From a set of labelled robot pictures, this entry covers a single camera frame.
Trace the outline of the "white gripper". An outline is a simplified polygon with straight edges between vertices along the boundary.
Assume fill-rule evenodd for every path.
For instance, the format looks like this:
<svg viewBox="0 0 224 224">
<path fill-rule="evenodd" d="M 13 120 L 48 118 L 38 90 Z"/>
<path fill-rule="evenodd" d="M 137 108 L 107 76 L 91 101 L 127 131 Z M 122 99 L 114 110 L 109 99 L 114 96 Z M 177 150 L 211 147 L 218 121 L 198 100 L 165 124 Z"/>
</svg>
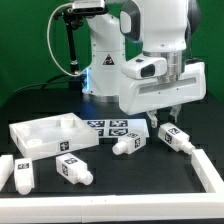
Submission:
<svg viewBox="0 0 224 224">
<path fill-rule="evenodd" d="M 181 104 L 204 98 L 204 70 L 203 62 L 188 64 L 179 79 L 169 83 L 158 83 L 155 78 L 134 80 L 124 75 L 119 89 L 119 107 L 128 115 L 147 112 L 151 127 L 157 128 L 157 111 L 153 110 L 173 106 L 170 115 L 177 122 Z"/>
</svg>

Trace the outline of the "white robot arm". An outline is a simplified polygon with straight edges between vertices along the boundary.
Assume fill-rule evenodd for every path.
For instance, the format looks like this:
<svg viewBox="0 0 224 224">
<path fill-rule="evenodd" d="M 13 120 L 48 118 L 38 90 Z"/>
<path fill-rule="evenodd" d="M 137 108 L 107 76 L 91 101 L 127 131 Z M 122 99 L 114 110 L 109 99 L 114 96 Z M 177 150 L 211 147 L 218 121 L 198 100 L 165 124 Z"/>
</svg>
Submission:
<svg viewBox="0 0 224 224">
<path fill-rule="evenodd" d="M 205 64 L 183 59 L 200 22 L 197 0 L 121 0 L 119 18 L 88 21 L 92 62 L 86 68 L 86 97 L 117 102 L 128 114 L 169 107 L 176 117 L 184 103 L 206 93 Z"/>
</svg>

